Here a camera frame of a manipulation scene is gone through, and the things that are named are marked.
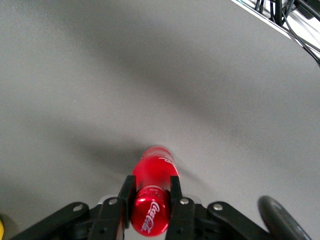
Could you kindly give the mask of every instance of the coca-cola logo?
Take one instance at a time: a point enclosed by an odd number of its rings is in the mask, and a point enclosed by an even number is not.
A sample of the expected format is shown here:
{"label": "coca-cola logo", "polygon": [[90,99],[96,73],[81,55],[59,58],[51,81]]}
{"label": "coca-cola logo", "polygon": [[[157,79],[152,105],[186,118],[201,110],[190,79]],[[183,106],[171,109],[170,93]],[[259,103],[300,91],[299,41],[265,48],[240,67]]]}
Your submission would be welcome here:
{"label": "coca-cola logo", "polygon": [[154,218],[156,214],[160,211],[159,204],[155,201],[151,202],[148,213],[145,216],[144,223],[142,224],[141,231],[147,231],[150,234],[151,229],[154,227]]}

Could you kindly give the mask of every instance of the red bottle cap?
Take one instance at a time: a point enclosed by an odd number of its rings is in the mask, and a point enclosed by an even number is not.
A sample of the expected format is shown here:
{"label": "red bottle cap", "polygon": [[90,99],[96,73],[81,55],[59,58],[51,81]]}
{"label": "red bottle cap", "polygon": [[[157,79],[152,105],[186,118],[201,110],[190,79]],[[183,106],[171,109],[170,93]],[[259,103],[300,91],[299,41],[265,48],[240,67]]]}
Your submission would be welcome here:
{"label": "red bottle cap", "polygon": [[132,209],[133,228],[143,236],[154,237],[162,234],[169,225],[170,197],[158,186],[145,186],[136,196]]}

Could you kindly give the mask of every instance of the red plastic bottle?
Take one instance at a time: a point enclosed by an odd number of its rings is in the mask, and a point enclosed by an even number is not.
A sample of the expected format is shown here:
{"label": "red plastic bottle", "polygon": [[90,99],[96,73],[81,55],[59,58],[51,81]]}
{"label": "red plastic bottle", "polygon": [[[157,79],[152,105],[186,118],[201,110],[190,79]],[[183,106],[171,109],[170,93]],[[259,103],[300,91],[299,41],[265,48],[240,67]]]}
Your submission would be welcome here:
{"label": "red plastic bottle", "polygon": [[179,176],[172,154],[163,146],[149,148],[133,170],[137,194],[131,214],[133,228],[146,237],[162,234],[169,225],[170,176]]}

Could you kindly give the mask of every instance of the yellow object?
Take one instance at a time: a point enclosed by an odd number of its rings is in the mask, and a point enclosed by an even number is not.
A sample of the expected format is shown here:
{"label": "yellow object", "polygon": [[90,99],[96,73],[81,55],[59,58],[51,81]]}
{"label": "yellow object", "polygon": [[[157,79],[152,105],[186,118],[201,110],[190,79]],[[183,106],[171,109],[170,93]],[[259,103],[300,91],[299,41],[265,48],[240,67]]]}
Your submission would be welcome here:
{"label": "yellow object", "polygon": [[5,232],[5,229],[0,220],[0,240],[2,240],[2,237],[4,236],[4,232]]}

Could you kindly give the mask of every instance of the coca-cola bottle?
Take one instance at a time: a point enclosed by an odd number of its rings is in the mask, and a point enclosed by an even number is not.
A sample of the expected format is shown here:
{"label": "coca-cola bottle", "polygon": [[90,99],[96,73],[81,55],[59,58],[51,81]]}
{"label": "coca-cola bottle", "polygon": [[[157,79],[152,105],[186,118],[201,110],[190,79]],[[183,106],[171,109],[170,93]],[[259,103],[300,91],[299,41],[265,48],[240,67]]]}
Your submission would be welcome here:
{"label": "coca-cola bottle", "polygon": [[149,148],[135,166],[137,194],[132,207],[131,223],[141,235],[154,237],[169,225],[170,176],[178,176],[172,154],[163,146]]}

